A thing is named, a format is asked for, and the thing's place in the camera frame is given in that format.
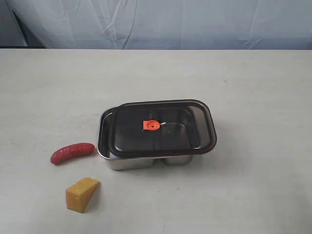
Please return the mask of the dark transparent lid orange seal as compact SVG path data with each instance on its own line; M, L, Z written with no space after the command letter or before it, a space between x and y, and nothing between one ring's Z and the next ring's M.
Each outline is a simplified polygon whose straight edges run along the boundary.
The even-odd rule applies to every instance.
M132 102L113 111L110 150L120 158L202 155L216 145L208 106L198 100Z

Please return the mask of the yellow cheese wedge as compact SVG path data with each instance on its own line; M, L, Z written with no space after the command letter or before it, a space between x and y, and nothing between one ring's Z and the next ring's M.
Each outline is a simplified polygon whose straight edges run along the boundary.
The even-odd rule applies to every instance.
M66 189L66 207L69 210L83 213L100 182L85 177Z

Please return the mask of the steel lunch box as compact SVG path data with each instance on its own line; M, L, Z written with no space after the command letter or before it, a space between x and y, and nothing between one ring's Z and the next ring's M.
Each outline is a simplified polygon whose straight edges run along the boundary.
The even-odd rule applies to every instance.
M182 166L187 165L193 159L196 153L190 153L187 155L177 156L136 156L133 158L121 158L111 152L109 129L113 123L113 112L115 108L106 110L99 123L98 140L97 140L97 151L99 155L105 159L106 164L109 168L115 171L130 170L130 169L141 169L153 166L157 160L162 160L164 164L168 166Z

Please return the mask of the red sausage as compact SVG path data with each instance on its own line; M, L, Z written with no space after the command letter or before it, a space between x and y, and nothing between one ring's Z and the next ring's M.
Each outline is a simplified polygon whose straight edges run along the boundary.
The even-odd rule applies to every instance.
M94 150L95 146L92 143L72 144L55 151L50 158L50 162L57 165L76 157L90 155Z

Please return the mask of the white wrinkled backdrop curtain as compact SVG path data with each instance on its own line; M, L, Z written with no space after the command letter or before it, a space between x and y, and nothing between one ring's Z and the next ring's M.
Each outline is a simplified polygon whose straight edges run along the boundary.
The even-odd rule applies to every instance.
M309 0L3 0L3 47L303 49Z

